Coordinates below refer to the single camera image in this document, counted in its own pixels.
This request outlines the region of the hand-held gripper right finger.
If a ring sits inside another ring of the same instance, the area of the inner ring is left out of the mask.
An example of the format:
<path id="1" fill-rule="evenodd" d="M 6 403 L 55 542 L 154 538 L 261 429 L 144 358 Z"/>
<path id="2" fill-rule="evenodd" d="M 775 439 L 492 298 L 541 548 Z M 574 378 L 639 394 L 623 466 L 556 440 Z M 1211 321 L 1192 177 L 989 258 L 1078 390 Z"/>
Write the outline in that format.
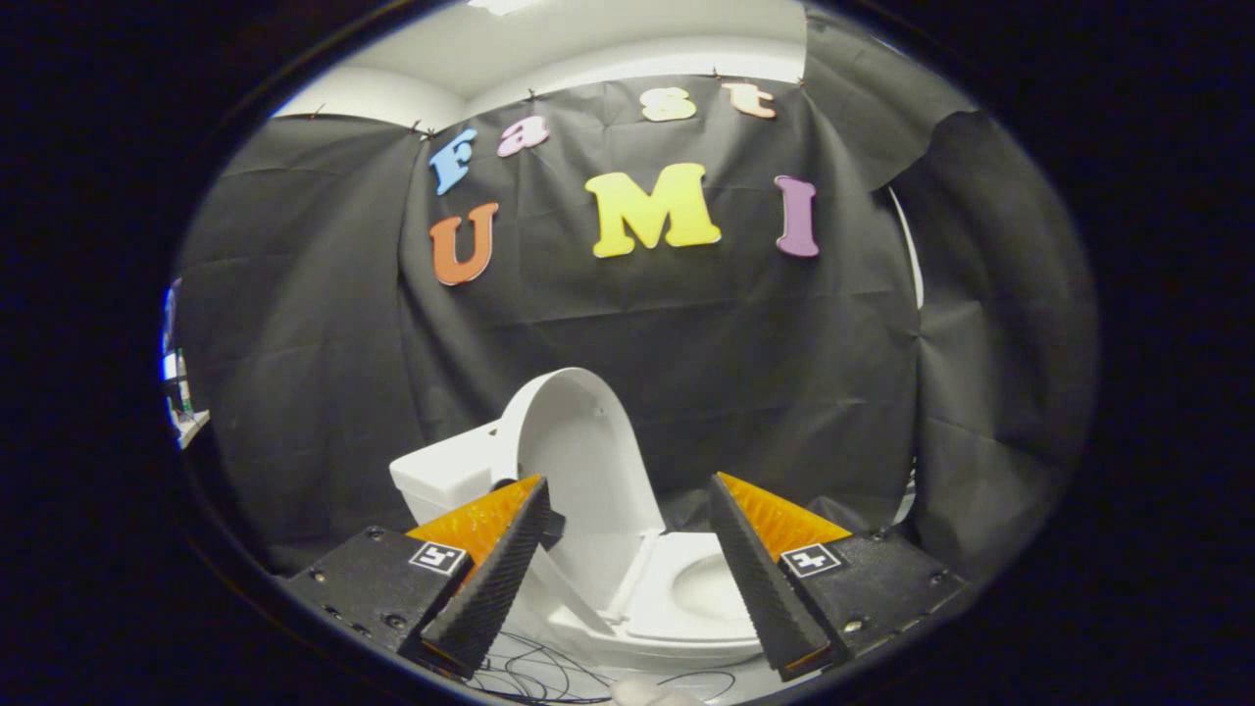
<path id="1" fill-rule="evenodd" d="M 710 478 L 708 517 L 784 681 L 897 646 L 968 594 L 968 581 L 899 533 L 850 530 L 730 474 Z"/>

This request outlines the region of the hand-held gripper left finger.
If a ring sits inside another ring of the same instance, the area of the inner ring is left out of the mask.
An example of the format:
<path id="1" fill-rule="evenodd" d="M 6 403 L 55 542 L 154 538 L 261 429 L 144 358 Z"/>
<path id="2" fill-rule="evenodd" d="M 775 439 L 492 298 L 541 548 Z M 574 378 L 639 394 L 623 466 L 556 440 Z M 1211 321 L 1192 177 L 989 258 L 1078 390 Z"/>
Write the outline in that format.
<path id="1" fill-rule="evenodd" d="M 515 606 L 550 514 L 546 479 L 516 479 L 413 530 L 368 527 L 286 586 L 364 640 L 467 680 Z"/>

